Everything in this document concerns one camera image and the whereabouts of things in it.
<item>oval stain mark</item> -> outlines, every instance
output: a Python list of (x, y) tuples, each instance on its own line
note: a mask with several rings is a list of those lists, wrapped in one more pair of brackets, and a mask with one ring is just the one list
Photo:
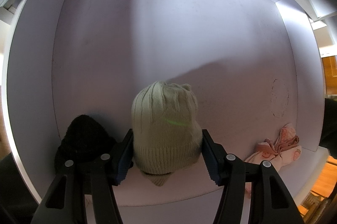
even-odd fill
[(270, 105), (274, 117), (281, 118), (287, 111), (289, 104), (289, 90), (284, 80), (275, 79), (272, 84)]

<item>cream beanie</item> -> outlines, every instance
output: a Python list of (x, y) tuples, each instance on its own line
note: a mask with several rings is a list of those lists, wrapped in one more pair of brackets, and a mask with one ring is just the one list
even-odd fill
[(197, 110), (188, 84), (155, 82), (134, 99), (134, 161), (155, 185), (162, 186), (174, 171), (197, 162), (202, 143)]

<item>silver screw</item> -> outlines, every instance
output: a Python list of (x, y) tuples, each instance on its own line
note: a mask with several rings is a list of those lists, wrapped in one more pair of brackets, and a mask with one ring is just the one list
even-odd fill
[(270, 163), (270, 161), (267, 161), (267, 160), (265, 160), (264, 162), (262, 162), (262, 165), (264, 167), (270, 167), (270, 166), (272, 166), (272, 164)]
[(70, 159), (70, 160), (67, 160), (64, 164), (65, 166), (70, 167), (74, 164), (74, 162)]
[(228, 159), (228, 160), (235, 160), (236, 157), (235, 157), (233, 154), (228, 154), (228, 155), (226, 156), (226, 159)]
[(103, 154), (101, 155), (101, 160), (108, 160), (110, 158), (109, 154)]

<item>ribbed texture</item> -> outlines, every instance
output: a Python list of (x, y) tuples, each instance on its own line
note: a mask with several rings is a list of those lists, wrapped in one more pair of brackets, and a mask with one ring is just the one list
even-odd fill
[(189, 85), (155, 82), (134, 99), (134, 160), (155, 185), (162, 186), (167, 173), (197, 162), (202, 142), (197, 110)]

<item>knit hat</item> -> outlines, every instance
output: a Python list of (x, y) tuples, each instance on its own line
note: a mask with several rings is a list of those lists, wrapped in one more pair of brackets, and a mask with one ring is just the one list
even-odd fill
[(134, 99), (134, 161), (155, 185), (162, 186), (174, 171), (197, 162), (202, 143), (197, 111), (188, 84), (155, 82)]

